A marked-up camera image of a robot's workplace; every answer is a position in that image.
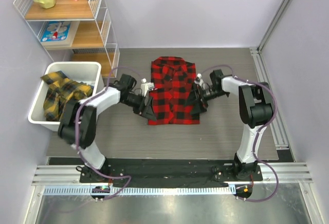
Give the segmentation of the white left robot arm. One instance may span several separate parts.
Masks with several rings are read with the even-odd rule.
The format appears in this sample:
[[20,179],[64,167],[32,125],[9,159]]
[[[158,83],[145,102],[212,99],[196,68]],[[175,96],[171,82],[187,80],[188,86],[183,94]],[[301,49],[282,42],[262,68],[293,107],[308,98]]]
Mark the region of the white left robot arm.
[[98,116],[108,108],[122,103],[131,107],[133,113],[148,120],[156,120],[149,92],[155,84],[141,80],[141,93],[136,94],[137,80],[128,74],[122,74],[119,80],[109,83],[96,95],[86,99],[71,99],[66,103],[58,128],[58,136],[66,141],[81,157],[85,166],[82,171],[92,172],[98,182],[105,182],[110,175],[107,158],[96,145]]

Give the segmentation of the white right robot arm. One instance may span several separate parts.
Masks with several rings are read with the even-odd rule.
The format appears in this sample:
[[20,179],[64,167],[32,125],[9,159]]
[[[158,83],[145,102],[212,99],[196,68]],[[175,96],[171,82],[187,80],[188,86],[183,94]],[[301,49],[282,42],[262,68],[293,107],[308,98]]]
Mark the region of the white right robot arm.
[[191,115],[205,113],[208,102],[221,96],[235,95],[239,99],[239,114],[244,125],[240,147],[232,165],[214,166],[218,181],[247,181],[260,179],[258,150],[267,126],[276,116],[275,99],[266,82],[250,83],[237,76],[225,75],[220,69],[210,73],[208,85],[198,74],[185,102]]

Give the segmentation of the red black plaid shirt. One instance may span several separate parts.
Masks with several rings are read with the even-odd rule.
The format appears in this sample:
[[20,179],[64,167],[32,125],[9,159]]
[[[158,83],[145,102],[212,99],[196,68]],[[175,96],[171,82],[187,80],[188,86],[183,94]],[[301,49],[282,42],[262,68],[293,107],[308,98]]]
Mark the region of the red black plaid shirt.
[[196,78],[194,63],[181,57],[159,57],[151,62],[151,82],[155,89],[149,92],[156,120],[148,125],[196,125],[199,115],[192,115],[192,105],[186,101]]

